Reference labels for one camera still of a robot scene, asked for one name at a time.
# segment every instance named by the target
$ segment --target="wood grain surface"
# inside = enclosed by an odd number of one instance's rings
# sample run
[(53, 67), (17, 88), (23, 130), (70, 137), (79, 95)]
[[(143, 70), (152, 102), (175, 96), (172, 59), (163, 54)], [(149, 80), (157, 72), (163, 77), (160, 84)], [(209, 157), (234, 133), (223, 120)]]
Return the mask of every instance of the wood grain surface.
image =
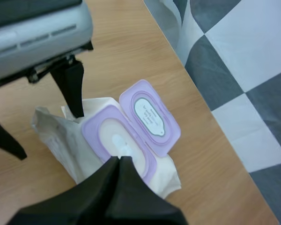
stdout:
[[(182, 190), (168, 197), (191, 225), (277, 224), (206, 103), (141, 0), (87, 0), (95, 50), (83, 53), (83, 97), (114, 97), (147, 79), (181, 126), (170, 152)], [(0, 225), (27, 206), (75, 183), (43, 145), (30, 120), (36, 106), (62, 115), (65, 101), (50, 75), (0, 88), (0, 123), (25, 148), (19, 161), (0, 150)]]

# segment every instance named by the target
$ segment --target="wet wipes package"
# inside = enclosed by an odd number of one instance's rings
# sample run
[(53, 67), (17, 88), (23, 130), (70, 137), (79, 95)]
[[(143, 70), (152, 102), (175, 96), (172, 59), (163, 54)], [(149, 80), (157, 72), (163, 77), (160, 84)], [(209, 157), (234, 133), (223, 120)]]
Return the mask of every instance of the wet wipes package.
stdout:
[(32, 126), (76, 183), (98, 170), (111, 156), (131, 156), (143, 181), (165, 198), (180, 189), (173, 160), (167, 154), (180, 128), (150, 83), (141, 80), (117, 102), (111, 97), (84, 99), (84, 117), (68, 106), (65, 118), (36, 108)]

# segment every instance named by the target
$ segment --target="gray floor tile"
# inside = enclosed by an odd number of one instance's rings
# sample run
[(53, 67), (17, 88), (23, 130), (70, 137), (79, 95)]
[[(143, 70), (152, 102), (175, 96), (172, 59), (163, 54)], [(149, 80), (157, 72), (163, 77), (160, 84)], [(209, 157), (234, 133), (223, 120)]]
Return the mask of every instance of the gray floor tile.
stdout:
[(204, 33), (216, 25), (240, 0), (190, 0), (192, 15)]
[(253, 172), (251, 176), (281, 224), (281, 164)]
[(211, 111), (243, 94), (205, 35), (192, 47), (185, 68)]
[(246, 95), (281, 145), (281, 73)]
[(181, 16), (181, 21), (183, 22), (185, 9), (186, 9), (186, 5), (187, 5), (187, 0), (173, 0), (173, 2), (175, 3), (175, 5), (178, 8), (178, 10), (180, 12), (180, 16)]

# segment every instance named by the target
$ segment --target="purple flip cap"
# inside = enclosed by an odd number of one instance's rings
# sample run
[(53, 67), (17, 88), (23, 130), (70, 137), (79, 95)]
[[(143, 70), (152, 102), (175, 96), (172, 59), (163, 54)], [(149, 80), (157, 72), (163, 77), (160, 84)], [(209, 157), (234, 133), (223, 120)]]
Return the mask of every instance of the purple flip cap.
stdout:
[(152, 85), (146, 80), (138, 81), (121, 94), (119, 102), (147, 145), (165, 157), (181, 130)]

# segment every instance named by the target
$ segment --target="white floor tile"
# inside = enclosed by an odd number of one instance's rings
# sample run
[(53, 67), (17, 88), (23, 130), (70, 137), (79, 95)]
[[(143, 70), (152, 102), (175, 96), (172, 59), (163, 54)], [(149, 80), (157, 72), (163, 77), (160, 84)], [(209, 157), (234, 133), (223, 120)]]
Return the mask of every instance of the white floor tile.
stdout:
[(245, 92), (281, 72), (281, 0), (241, 0), (206, 36)]
[(191, 14), (190, 0), (188, 0), (178, 44), (174, 49), (184, 66), (191, 48), (203, 35), (203, 31)]
[(281, 164), (281, 146), (246, 94), (212, 111), (248, 172)]

